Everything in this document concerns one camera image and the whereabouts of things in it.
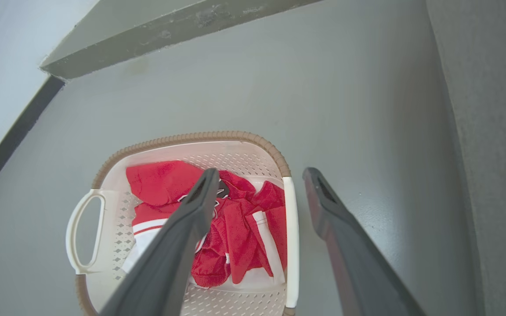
white wall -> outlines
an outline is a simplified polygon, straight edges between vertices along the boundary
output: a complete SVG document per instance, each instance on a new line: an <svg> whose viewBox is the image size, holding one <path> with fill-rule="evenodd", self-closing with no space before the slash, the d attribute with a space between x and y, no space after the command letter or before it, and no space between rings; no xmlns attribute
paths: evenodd
<svg viewBox="0 0 506 316"><path fill-rule="evenodd" d="M97 0L0 0L0 142L48 75L45 57Z"/></svg>

basket handle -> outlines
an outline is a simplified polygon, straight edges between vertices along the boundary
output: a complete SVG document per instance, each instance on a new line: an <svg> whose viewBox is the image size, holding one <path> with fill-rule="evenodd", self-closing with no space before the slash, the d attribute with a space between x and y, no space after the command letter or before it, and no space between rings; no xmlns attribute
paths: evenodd
<svg viewBox="0 0 506 316"><path fill-rule="evenodd" d="M70 264L76 270L76 274L88 274L98 271L92 271L91 268L96 261L96 256L98 254L98 248L101 241L101 230L104 218L104 212L107 210L107 193L112 191L106 190L97 190L91 189L85 196L79 201L76 208L72 212L72 216L70 217L70 221L68 222L68 228L66 230L66 251L68 252L68 259L70 260ZM85 208L89 204L93 198L98 198L101 200L101 214L99 217L99 226L97 228L97 239L95 240L95 249L93 250L93 258L88 264L82 264L79 260L77 247L76 247L76 236L77 236L77 228L79 224L79 220L85 211Z"/></svg>

white stripe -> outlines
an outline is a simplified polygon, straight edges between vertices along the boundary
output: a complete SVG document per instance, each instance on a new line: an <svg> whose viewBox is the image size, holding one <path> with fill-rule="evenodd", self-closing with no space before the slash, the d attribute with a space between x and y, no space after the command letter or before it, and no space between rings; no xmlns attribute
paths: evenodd
<svg viewBox="0 0 506 316"><path fill-rule="evenodd" d="M199 252L202 249L204 240L206 240L206 235L204 235L204 237L199 241L199 244L196 246L195 253Z"/></svg>
<svg viewBox="0 0 506 316"><path fill-rule="evenodd" d="M267 260L269 261L269 266L271 266L271 271L273 272L273 277L275 278L276 284L283 284L285 281L285 272L282 270L281 258L278 256L277 245L275 244L275 239L269 230L269 225L267 224L267 215L263 211L258 211L252 214L253 218L257 222L257 228L259 230L259 235L261 235L261 240L263 242L263 247L265 248L265 253L267 254Z"/></svg>
<svg viewBox="0 0 506 316"><path fill-rule="evenodd" d="M155 220L149 220L147 222L135 224L132 229L134 230L134 234L139 232L140 230L145 230L146 228L155 227L155 226L163 226L167 222L167 218L160 218Z"/></svg>

clothing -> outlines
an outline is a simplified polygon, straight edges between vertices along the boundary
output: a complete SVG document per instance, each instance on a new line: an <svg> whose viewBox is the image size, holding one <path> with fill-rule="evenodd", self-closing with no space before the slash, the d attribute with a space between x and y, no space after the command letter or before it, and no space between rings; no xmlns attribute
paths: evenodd
<svg viewBox="0 0 506 316"><path fill-rule="evenodd" d="M233 286L244 279L252 287L283 283L287 264L283 190L266 181L256 193L246 179L225 170L219 174L217 205L210 231L197 245L191 282L201 287L227 286L228 279ZM126 175L132 193L143 201L135 208L136 245L123 266L128 272L202 170L185 162L158 162L127 168Z"/></svg>

gray floor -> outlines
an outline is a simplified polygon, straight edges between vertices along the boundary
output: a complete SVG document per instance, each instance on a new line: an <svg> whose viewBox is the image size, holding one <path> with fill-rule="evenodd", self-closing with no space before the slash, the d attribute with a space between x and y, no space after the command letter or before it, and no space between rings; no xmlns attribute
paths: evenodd
<svg viewBox="0 0 506 316"><path fill-rule="evenodd" d="M0 174L0 316L80 314L64 234L110 154L224 129L264 136L291 166L299 316L340 313L306 166L325 174L429 316L476 314L437 58L422 1L325 0L70 82ZM84 227L87 251L94 228Z"/></svg>

